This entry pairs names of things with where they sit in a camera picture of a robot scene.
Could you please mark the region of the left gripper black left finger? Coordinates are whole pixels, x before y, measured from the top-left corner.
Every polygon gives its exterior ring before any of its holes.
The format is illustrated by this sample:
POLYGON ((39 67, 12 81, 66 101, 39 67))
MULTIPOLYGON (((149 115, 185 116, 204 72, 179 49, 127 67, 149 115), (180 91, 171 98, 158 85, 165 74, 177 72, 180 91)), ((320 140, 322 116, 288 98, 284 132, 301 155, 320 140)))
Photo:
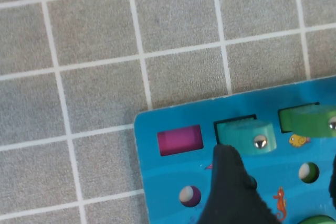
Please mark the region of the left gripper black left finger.
POLYGON ((198 223, 280 223, 230 145, 214 147, 211 190, 198 223))

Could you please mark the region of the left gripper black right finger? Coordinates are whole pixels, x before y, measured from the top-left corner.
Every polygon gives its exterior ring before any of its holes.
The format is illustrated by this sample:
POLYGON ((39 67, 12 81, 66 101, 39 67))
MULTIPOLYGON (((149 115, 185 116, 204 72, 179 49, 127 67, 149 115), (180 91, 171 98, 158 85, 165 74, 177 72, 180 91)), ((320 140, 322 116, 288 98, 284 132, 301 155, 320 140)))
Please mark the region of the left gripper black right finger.
POLYGON ((329 183, 329 194, 332 199, 332 204, 336 207, 336 156, 332 163, 332 175, 329 183))

